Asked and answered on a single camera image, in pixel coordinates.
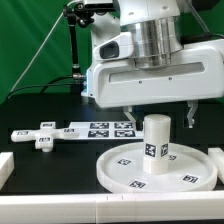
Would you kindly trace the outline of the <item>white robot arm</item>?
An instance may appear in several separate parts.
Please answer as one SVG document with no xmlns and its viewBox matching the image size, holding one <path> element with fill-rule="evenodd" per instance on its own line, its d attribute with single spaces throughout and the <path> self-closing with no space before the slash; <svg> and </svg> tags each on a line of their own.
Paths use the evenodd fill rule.
<svg viewBox="0 0 224 224">
<path fill-rule="evenodd" d="M 82 95 L 102 108 L 186 101 L 188 125 L 201 99 L 224 96 L 224 39 L 183 44 L 180 13 L 191 0 L 84 0 L 92 13 L 92 64 Z"/>
</svg>

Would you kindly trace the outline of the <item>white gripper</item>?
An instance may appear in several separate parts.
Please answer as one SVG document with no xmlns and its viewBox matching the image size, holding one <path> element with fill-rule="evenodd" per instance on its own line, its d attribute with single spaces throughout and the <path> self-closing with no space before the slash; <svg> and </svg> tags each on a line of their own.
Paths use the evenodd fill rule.
<svg viewBox="0 0 224 224">
<path fill-rule="evenodd" d="M 89 96 L 102 108 L 124 106 L 133 128 L 131 106 L 188 101 L 192 128 L 197 100 L 224 96 L 224 42 L 188 44 L 160 68 L 141 70 L 131 59 L 100 63 L 89 73 Z"/>
</svg>

